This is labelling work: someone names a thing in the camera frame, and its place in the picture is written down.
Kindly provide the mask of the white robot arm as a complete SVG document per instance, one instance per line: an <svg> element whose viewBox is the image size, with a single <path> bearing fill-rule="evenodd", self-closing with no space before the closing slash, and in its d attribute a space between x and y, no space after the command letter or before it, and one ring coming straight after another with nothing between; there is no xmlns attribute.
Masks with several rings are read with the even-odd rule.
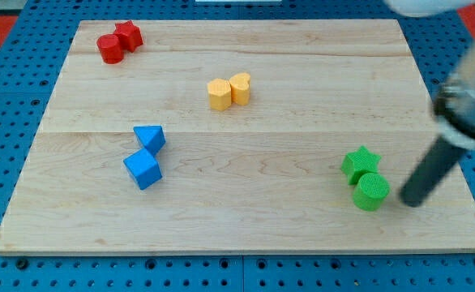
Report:
<svg viewBox="0 0 475 292"><path fill-rule="evenodd" d="M396 13L421 18L466 7L471 0L387 0ZM440 137L457 148L475 149L475 41L441 84L434 102Z"/></svg>

